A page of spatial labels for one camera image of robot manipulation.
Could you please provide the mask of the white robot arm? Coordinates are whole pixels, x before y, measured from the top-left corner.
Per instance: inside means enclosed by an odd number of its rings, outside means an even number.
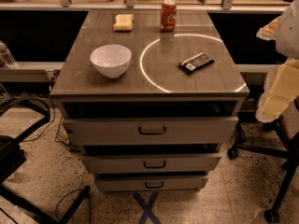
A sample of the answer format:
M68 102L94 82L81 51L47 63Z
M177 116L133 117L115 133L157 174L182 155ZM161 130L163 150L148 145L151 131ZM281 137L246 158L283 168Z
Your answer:
M267 73L255 117L266 123L277 119L299 96L299 0L257 32L263 40L275 40L276 51L287 58Z

